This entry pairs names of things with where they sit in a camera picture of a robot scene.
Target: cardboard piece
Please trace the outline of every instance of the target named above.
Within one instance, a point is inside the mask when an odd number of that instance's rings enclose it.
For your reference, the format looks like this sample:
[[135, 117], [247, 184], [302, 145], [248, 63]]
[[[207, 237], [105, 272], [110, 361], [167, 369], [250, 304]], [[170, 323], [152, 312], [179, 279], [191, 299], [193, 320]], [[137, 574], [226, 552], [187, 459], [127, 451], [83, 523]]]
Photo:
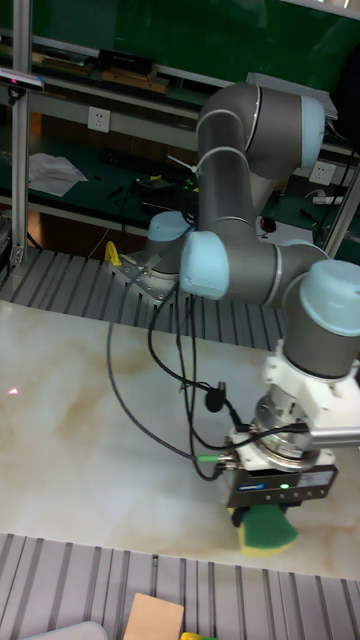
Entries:
[[179, 640], [184, 607], [136, 593], [123, 640]]
[[148, 91], [155, 91], [156, 93], [167, 93], [169, 81], [165, 78], [153, 78], [148, 79], [146, 76], [135, 77], [134, 74], [125, 75], [123, 71], [113, 73], [112, 71], [103, 71], [101, 74], [102, 80], [108, 82], [117, 82], [118, 84], [126, 84], [130, 87], [138, 87], [139, 89], [147, 89]]

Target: black cable clip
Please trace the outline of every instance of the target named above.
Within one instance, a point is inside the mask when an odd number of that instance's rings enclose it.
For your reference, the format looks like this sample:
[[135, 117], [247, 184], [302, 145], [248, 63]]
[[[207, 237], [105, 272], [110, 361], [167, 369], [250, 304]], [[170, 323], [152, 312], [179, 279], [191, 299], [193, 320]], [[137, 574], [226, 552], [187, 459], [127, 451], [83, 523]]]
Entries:
[[10, 107], [13, 107], [14, 104], [16, 104], [16, 102], [25, 95], [25, 93], [26, 93], [26, 89], [21, 89], [20, 87], [17, 89], [13, 89], [13, 87], [8, 87]]
[[205, 406], [210, 413], [221, 411], [226, 401], [226, 384], [219, 382], [217, 388], [211, 387], [205, 396]]

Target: light blue joint cap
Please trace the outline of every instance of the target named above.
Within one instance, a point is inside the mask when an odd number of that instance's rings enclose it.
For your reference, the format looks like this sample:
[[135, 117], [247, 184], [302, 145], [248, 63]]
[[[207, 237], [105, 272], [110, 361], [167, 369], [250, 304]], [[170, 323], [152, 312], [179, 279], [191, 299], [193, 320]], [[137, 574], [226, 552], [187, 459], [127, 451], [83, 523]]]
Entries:
[[212, 231], [193, 231], [181, 256], [180, 286], [187, 293], [219, 300], [229, 286], [226, 249]]
[[152, 218], [147, 237], [154, 242], [171, 242], [188, 228], [181, 211], [163, 211]]
[[360, 336], [360, 267], [340, 260], [316, 262], [300, 285], [300, 300], [320, 327]]
[[320, 153], [325, 128], [323, 105], [315, 98], [301, 96], [301, 167], [313, 167]]

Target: green wall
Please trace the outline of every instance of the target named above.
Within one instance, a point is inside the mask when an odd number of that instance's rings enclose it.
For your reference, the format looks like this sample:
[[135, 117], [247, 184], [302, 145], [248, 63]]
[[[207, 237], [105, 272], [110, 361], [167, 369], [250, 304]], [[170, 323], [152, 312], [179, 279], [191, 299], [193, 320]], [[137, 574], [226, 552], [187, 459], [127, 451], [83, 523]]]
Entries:
[[[0, 0], [2, 27], [11, 5]], [[34, 0], [34, 34], [226, 80], [258, 71], [331, 90], [360, 21], [280, 0]]]

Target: yellow object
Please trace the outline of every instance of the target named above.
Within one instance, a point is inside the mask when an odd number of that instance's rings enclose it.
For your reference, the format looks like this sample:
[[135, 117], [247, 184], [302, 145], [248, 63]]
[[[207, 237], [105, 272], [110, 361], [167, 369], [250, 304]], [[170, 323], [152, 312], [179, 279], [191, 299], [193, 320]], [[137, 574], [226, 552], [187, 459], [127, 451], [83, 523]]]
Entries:
[[286, 551], [298, 535], [279, 505], [250, 507], [238, 528], [240, 553], [250, 558], [264, 558]]
[[238, 538], [240, 545], [240, 553], [243, 556], [247, 556], [248, 558], [266, 558], [267, 556], [277, 556], [283, 551], [286, 551], [293, 544], [293, 540], [288, 544], [284, 544], [281, 547], [276, 547], [272, 549], [261, 549], [256, 547], [247, 547], [245, 542], [245, 527], [243, 524], [240, 525], [238, 529]]
[[111, 240], [107, 243], [105, 249], [105, 262], [109, 262], [109, 260], [114, 267], [121, 267], [122, 265], [117, 249]]
[[201, 640], [205, 636], [198, 636], [197, 633], [188, 633], [187, 631], [182, 634], [180, 640]]

